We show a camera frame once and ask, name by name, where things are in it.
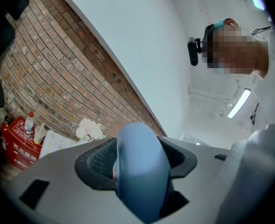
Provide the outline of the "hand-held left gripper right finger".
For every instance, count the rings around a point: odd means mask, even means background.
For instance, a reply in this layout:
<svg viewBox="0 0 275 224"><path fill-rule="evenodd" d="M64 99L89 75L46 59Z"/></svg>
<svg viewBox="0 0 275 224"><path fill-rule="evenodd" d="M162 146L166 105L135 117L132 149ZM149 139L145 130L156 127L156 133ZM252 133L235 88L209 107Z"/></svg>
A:
<svg viewBox="0 0 275 224"><path fill-rule="evenodd" d="M228 192L230 149L196 145L167 137L159 141L171 162L171 184L179 199L160 224L214 224Z"/></svg>

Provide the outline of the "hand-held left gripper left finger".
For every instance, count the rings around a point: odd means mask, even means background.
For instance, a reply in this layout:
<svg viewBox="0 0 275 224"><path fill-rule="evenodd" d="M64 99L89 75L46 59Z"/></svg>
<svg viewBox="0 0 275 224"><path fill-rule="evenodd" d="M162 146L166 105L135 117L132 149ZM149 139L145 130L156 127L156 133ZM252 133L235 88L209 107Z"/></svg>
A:
<svg viewBox="0 0 275 224"><path fill-rule="evenodd" d="M113 179L116 138L45 155L4 189L35 224L144 224Z"/></svg>

